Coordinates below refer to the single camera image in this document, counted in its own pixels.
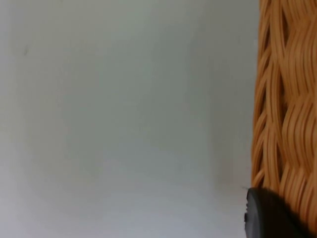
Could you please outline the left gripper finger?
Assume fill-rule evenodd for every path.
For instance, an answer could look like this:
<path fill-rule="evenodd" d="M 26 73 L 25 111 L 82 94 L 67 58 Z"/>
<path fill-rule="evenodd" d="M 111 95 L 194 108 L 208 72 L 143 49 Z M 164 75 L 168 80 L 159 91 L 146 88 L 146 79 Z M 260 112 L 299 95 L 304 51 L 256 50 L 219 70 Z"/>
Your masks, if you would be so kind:
<path fill-rule="evenodd" d="M 310 231 L 276 193 L 266 188 L 247 191 L 244 229 L 247 238 L 309 238 Z"/>

